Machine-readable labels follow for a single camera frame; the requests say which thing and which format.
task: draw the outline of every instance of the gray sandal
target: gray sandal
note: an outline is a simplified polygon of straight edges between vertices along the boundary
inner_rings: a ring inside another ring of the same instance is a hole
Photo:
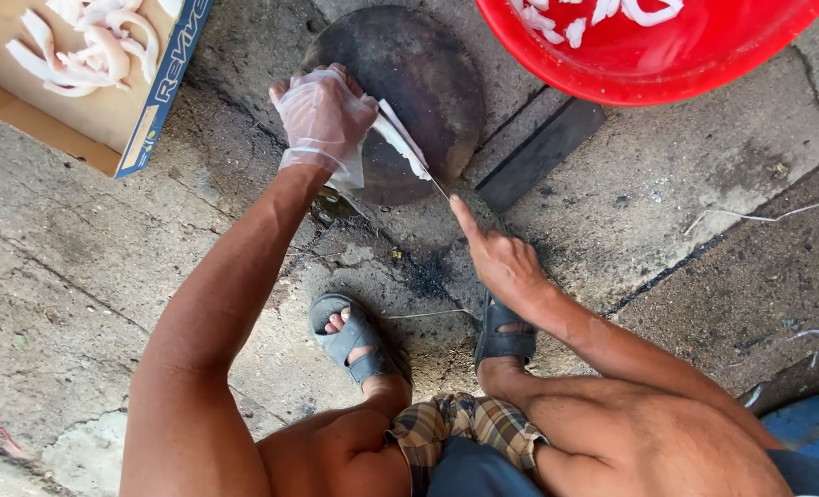
[[[500,326],[511,323],[525,323],[532,332],[498,333]],[[489,357],[521,356],[529,364],[535,356],[535,339],[538,331],[535,326],[520,318],[486,288],[483,300],[483,332],[477,339],[474,351],[474,371],[480,368],[480,362]]]
[[[327,334],[324,326],[330,316],[351,309],[351,316],[338,333]],[[308,310],[308,327],[315,340],[327,352],[336,365],[345,370],[356,386],[366,378],[381,374],[398,373],[412,386],[410,364],[399,348],[383,340],[385,337],[372,325],[372,314],[359,301],[342,294],[325,294],[311,303]],[[349,352],[357,347],[374,347],[374,350],[351,365]]]

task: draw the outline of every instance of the person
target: person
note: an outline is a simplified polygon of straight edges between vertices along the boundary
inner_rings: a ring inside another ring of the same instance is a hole
[[[530,245],[484,231],[455,195],[450,207],[488,288],[476,351],[487,396],[410,406],[410,371],[371,312],[326,294],[310,306],[310,332],[365,400],[253,440],[229,367],[315,195],[356,173],[377,113],[336,64],[275,84],[271,98],[290,149],[151,333],[130,384],[121,497],[794,494],[767,452],[781,446],[756,417],[688,364],[574,302]],[[536,328],[602,376],[530,375]]]

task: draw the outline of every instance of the shorts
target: shorts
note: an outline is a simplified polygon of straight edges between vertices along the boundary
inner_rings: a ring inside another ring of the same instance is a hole
[[[535,476],[532,451],[545,436],[516,407],[490,397],[442,393],[406,408],[386,432],[409,464],[412,497],[424,496],[431,471],[440,461],[444,440],[465,437],[492,446],[530,478]]]

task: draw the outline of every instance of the red bowl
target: red bowl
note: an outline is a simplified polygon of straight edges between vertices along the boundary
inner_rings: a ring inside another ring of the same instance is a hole
[[[562,33],[588,18],[582,46],[548,43],[509,0],[477,0],[505,48],[545,83],[608,105],[668,104],[734,80],[791,42],[819,15],[819,0],[684,0],[679,15],[643,28],[621,11],[590,26],[596,0],[551,0],[543,14]],[[639,0],[646,12],[667,5]]]

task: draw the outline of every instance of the round cutting board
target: round cutting board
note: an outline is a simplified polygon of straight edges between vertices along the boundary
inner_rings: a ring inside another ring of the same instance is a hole
[[[367,95],[391,104],[441,185],[459,177],[483,129],[483,90],[468,52],[447,28],[404,7],[360,9],[315,39],[302,69],[336,62],[348,67]],[[362,157],[363,188],[346,192],[353,197],[395,206],[437,192],[375,131],[367,135]]]

